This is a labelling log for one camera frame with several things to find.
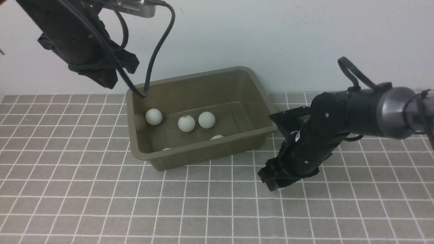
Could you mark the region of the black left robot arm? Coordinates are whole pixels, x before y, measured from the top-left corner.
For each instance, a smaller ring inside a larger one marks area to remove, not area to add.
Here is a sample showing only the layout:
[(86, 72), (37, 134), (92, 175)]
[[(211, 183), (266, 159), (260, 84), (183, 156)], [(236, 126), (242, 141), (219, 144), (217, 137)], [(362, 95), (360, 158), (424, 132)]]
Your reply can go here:
[[(121, 23), (123, 40), (115, 43), (99, 18), (100, 0), (70, 0), (76, 8), (96, 28), (107, 43), (122, 68), (133, 74), (139, 65), (135, 54), (125, 50), (129, 31), (124, 18), (118, 11), (115, 14)], [(57, 0), (19, 0), (18, 4), (41, 29), (38, 42), (46, 50), (53, 51), (67, 65), (70, 71), (86, 76), (102, 87), (112, 89), (118, 81), (115, 65), (102, 50), (97, 38), (73, 14)]]

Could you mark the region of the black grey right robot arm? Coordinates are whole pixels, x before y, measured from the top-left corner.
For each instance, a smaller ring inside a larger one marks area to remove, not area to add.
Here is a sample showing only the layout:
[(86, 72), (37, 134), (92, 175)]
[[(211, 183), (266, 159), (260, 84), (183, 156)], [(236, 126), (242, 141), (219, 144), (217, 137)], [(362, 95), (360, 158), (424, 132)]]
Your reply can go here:
[(316, 176), (320, 165), (344, 141), (364, 136), (402, 140), (425, 134), (433, 144), (433, 97), (427, 90), (416, 93), (395, 87), (324, 92), (310, 106), (269, 118), (285, 138), (278, 155), (258, 172), (270, 191)]

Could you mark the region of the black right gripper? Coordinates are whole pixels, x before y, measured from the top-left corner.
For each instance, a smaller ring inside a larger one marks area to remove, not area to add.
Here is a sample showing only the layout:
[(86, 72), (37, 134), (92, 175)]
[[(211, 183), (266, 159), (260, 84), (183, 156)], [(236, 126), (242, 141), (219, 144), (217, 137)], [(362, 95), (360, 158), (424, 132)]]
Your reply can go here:
[(319, 173), (319, 166), (348, 136), (346, 96), (321, 93), (310, 105), (309, 120), (282, 143), (276, 157), (259, 170), (271, 192)]

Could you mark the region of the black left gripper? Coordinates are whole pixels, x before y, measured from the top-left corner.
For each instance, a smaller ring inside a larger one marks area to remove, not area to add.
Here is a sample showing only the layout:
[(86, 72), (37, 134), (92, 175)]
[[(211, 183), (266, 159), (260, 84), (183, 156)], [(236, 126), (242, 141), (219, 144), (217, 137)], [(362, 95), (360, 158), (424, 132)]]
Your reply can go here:
[(133, 74), (139, 66), (139, 60), (135, 54), (125, 50), (129, 40), (129, 29), (124, 20), (121, 20), (122, 42), (115, 43), (107, 33), (102, 21), (91, 26), (90, 34), (87, 37), (93, 46), (96, 54), (90, 61), (84, 64), (69, 64), (68, 68), (82, 76), (87, 76), (104, 88), (112, 89), (118, 82), (119, 73), (128, 86), (132, 82), (125, 72)]

